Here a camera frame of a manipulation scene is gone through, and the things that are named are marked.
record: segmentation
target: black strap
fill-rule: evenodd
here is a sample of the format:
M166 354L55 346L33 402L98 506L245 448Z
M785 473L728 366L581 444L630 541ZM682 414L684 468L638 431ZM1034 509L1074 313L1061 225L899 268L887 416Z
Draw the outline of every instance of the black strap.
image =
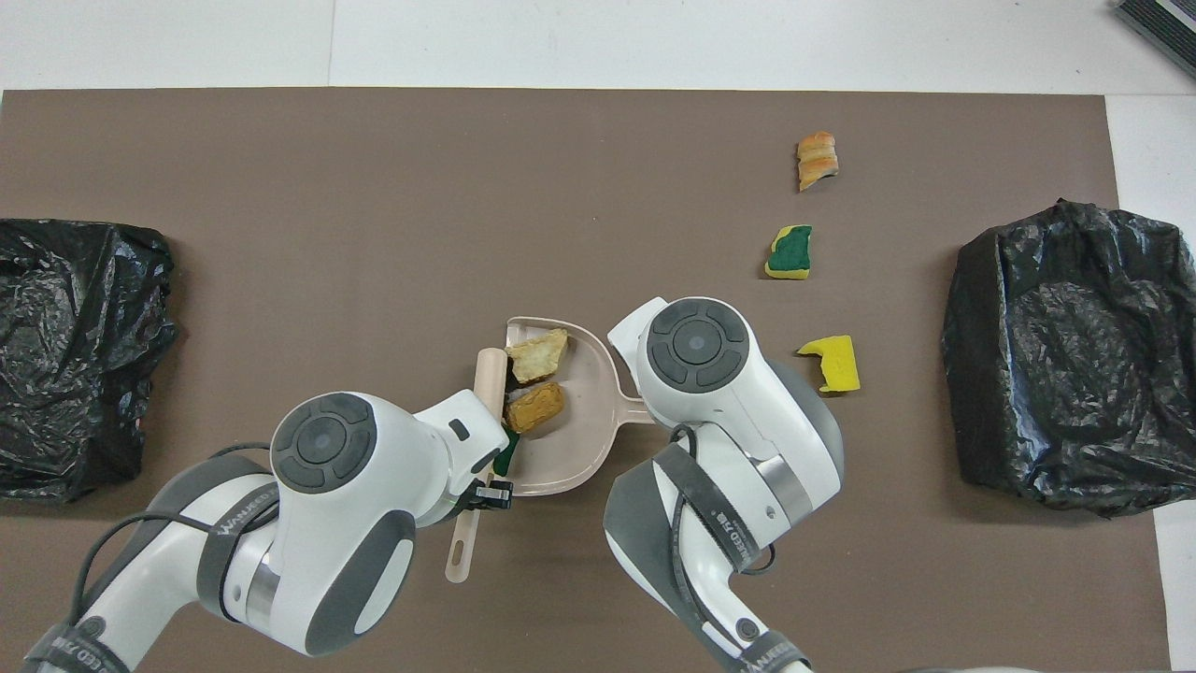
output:
M776 631L769 631L757 638L736 660L734 673L774 673L783 671L795 662L810 667L810 660L801 654L798 646Z
M748 525L731 506L731 501L689 452L679 445L669 445L652 460L685 497L736 573L751 568L761 552L756 538L748 531Z
M67 673L129 673L129 667L104 643L69 624L56 624L47 631L25 661L25 667L35 669L44 662Z
M224 581L228 565L237 552L237 543L245 527L270 510L279 502L277 483L263 484L254 489L225 513L208 531L208 539L200 553L200 565L195 575L195 589L200 602L208 612L237 622L224 608Z

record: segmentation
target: brown food piece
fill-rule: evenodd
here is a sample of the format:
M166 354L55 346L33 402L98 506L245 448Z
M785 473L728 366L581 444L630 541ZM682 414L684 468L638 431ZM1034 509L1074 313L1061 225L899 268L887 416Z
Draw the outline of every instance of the brown food piece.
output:
M565 409L565 391L551 381L537 386L507 405L507 428L523 435L535 430Z
M835 136L819 130L803 137L798 142L798 191L830 175L838 175Z
M519 385L543 381L556 374L567 342L568 334L557 326L536 336L535 339L507 347L505 350L511 356L511 373L515 375Z

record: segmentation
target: pastry piece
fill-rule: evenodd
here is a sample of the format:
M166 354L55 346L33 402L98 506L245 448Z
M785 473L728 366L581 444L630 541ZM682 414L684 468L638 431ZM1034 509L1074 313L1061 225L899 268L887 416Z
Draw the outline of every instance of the pastry piece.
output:
M803 137L798 142L798 191L830 175L838 175L835 136L819 130Z
M511 372L519 385L535 384L556 374L566 342L568 334L557 326L535 339L507 347L505 350L511 356Z
M507 405L507 428L520 435L531 433L565 409L565 391L551 381Z
M773 277L810 276L810 234L813 227L794 225L781 228L773 239L773 252L764 262L764 273Z
M826 336L798 349L799 356L822 356L823 378L826 385L818 388L823 393L847 393L860 390L860 373L855 368L855 349L847 334Z

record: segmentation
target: gray button pad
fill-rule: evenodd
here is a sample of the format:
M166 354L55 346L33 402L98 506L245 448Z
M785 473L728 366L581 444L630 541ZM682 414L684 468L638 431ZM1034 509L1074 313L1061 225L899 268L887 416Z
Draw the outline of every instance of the gray button pad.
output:
M682 299L648 329L648 363L670 387L709 393L730 384L748 362L748 325L713 299Z
M324 494L350 482L373 455L378 428L370 403L348 393L307 402L274 435L275 476L301 494Z

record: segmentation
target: round gray button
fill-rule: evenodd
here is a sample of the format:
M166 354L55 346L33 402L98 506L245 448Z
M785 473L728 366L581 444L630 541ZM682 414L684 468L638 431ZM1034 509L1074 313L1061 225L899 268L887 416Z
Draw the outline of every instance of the round gray button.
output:
M710 362L721 348L718 328L704 319L691 319L673 334L673 353L689 365Z
M303 427L295 448L307 463L328 463L341 453L347 439L340 421L321 417Z

